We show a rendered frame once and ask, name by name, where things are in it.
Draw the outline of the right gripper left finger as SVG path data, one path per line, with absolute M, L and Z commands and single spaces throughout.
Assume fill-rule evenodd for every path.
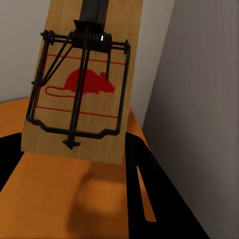
M 24 155 L 21 138 L 20 132 L 0 138 L 0 192 Z

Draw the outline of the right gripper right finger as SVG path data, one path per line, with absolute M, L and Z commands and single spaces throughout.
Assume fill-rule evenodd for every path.
M 125 133 L 129 239 L 210 239 L 144 141 Z M 139 168 L 156 222 L 145 219 Z

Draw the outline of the mousetrap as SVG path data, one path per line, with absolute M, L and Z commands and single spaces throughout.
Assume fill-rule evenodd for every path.
M 122 165 L 143 0 L 51 0 L 21 151 Z

